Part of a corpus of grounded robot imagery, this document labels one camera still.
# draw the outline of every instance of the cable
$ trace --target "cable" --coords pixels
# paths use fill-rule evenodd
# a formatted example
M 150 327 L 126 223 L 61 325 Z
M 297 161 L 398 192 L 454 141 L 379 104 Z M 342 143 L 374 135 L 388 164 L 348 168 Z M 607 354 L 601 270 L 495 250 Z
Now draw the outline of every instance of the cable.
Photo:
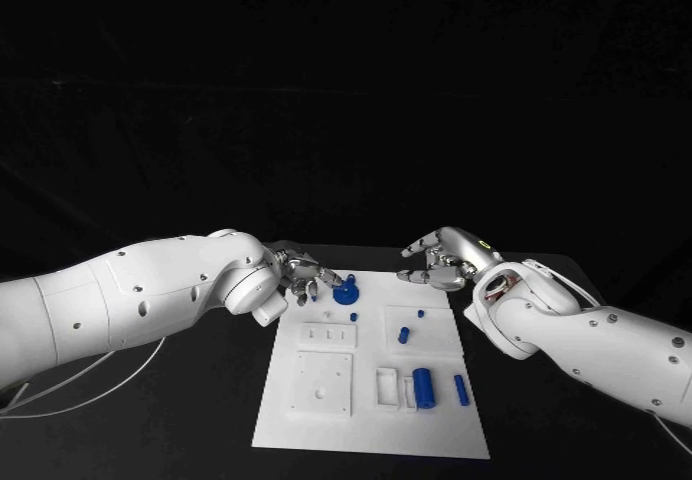
M 565 276 L 562 276 L 551 267 L 547 267 L 542 263 L 537 262 L 535 260 L 525 260 L 522 263 L 528 267 L 534 267 L 538 270 L 545 270 L 549 273 L 552 273 L 552 275 L 555 275 L 562 280 L 562 282 L 565 282 L 567 285 L 570 285 L 570 287 L 577 291 L 577 293 L 587 299 L 588 303 L 591 303 L 594 307 L 601 306 L 601 304 L 597 302 L 596 298 L 588 294 L 588 292 Z
M 688 446 L 682 443 L 682 440 L 678 438 L 678 436 L 675 435 L 675 433 L 671 431 L 671 429 L 668 428 L 668 425 L 663 423 L 663 420 L 659 418 L 659 416 L 653 413 L 653 418 L 656 418 L 656 421 L 660 423 L 660 426 L 663 427 L 663 429 L 666 430 L 668 434 L 671 435 L 671 438 L 678 442 L 678 444 L 681 445 L 681 447 L 685 449 L 685 451 L 692 455 L 692 450 L 688 448 Z
M 61 382 L 58 385 L 54 385 L 51 388 L 43 390 L 41 393 L 36 395 L 32 395 L 29 398 L 22 400 L 20 402 L 10 403 L 5 408 L 0 408 L 0 415 L 10 410 L 15 410 L 16 408 L 22 407 L 28 403 L 32 403 L 35 400 L 38 400 L 41 397 L 46 396 L 49 393 L 55 392 L 59 388 L 62 388 L 68 383 L 74 382 L 101 362 L 105 361 L 105 359 L 114 354 L 116 352 L 108 352 L 77 375 L 72 375 L 64 382 Z
M 71 410 L 75 410 L 78 409 L 80 407 L 84 407 L 85 405 L 88 405 L 90 403 L 94 403 L 97 400 L 100 400 L 101 398 L 104 398 L 111 392 L 114 392 L 133 378 L 134 376 L 141 372 L 141 370 L 144 369 L 144 367 L 149 365 L 149 362 L 152 361 L 152 359 L 154 358 L 157 352 L 159 352 L 159 349 L 162 348 L 162 345 L 163 345 L 163 341 L 166 340 L 166 337 L 162 338 L 162 341 L 159 342 L 159 346 L 156 347 L 156 350 L 154 352 L 152 353 L 152 355 L 149 356 L 147 358 L 147 361 L 141 364 L 140 368 L 134 371 L 134 373 L 108 390 L 105 391 L 101 395 L 98 395 L 97 397 L 94 397 L 91 400 L 87 400 L 85 402 L 80 403 L 78 405 L 75 405 L 74 407 L 69 407 L 67 408 L 65 410 L 58 410 L 56 412 L 49 412 L 49 413 L 39 413 L 36 415 L 6 415 L 6 416 L 0 416 L 0 420 L 5 420 L 7 418 L 42 418 L 42 417 L 49 417 L 52 415 L 58 415 L 59 413 L 65 413 L 65 412 L 69 412 Z

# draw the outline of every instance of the small blue piece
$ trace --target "small blue piece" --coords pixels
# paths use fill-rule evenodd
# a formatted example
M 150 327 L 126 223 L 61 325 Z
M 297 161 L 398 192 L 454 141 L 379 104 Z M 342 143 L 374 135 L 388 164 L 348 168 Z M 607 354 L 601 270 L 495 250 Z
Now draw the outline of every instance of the small blue piece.
M 414 391 L 418 408 L 434 408 L 436 392 L 433 391 L 433 378 L 427 368 L 414 370 Z
M 410 333 L 408 327 L 401 327 L 401 332 L 400 332 L 400 343 L 407 343 L 408 342 L 408 333 Z
M 469 401 L 469 394 L 466 393 L 466 385 L 464 385 L 464 378 L 462 375 L 454 375 L 454 383 L 457 384 L 457 392 L 459 392 L 459 401 L 462 405 L 467 407 L 472 402 Z
M 356 303 L 361 292 L 356 287 L 356 277 L 351 274 L 340 287 L 333 288 L 335 300 L 340 305 L 352 305 Z

